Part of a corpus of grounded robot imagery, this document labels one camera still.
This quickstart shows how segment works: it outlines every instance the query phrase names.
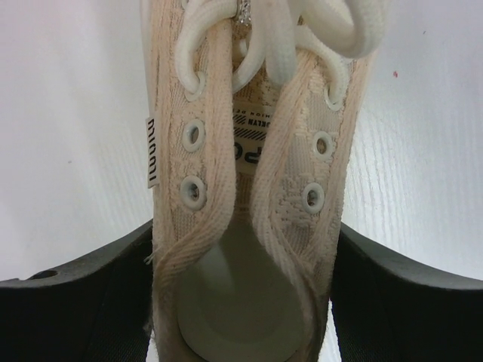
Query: shoe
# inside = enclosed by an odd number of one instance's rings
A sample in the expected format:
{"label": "shoe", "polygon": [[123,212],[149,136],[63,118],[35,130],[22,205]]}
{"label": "shoe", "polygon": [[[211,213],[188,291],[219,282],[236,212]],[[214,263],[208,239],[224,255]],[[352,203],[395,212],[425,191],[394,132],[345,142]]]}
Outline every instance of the shoe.
{"label": "shoe", "polygon": [[381,0],[152,0],[152,316],[163,362],[318,360],[385,13]]}

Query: white surface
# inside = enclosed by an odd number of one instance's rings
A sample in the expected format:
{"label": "white surface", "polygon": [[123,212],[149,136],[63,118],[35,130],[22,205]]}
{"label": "white surface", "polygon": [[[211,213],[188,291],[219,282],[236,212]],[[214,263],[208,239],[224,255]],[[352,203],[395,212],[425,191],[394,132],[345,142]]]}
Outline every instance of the white surface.
{"label": "white surface", "polygon": [[[392,249],[480,279],[482,11],[473,0],[394,3],[344,213]],[[0,279],[27,278],[152,215],[139,4],[3,0],[0,47]],[[337,358],[330,334],[321,360]]]}

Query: white sneaker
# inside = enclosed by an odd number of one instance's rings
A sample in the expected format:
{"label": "white sneaker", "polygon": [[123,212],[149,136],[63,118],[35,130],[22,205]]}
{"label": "white sneaker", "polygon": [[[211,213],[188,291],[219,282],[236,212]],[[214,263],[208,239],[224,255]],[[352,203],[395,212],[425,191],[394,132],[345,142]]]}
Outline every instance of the white sneaker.
{"label": "white sneaker", "polygon": [[163,362],[318,360],[385,7],[152,0],[152,302]]}

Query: fabric tag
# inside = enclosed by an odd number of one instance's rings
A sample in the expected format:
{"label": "fabric tag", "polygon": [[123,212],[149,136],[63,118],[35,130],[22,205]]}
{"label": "fabric tag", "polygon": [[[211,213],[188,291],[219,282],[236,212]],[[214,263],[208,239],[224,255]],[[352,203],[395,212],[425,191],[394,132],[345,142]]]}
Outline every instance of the fabric tag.
{"label": "fabric tag", "polygon": [[274,107],[233,102],[235,159],[238,172],[255,174],[274,111]]}
{"label": "fabric tag", "polygon": [[159,184],[154,118],[146,119],[146,134],[148,137],[148,189],[151,189],[153,186]]}

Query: white shoelace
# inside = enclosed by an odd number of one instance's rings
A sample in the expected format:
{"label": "white shoelace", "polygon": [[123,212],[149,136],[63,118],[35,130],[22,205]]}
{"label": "white shoelace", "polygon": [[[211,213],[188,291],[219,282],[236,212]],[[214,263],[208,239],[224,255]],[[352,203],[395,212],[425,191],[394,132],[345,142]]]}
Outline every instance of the white shoelace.
{"label": "white shoelace", "polygon": [[[233,93],[242,89],[265,62],[267,75],[277,85],[289,82],[297,68],[297,48],[317,54],[331,83],[327,97],[339,109],[349,86],[347,58],[372,52],[383,37],[385,11],[381,0],[340,0],[352,22],[326,0],[181,0],[186,13],[177,40],[177,76],[188,94],[200,94],[204,80],[196,73],[193,56],[206,32],[224,19],[251,19],[248,39],[235,45],[243,57],[233,74]],[[304,25],[298,25],[300,18]]]}

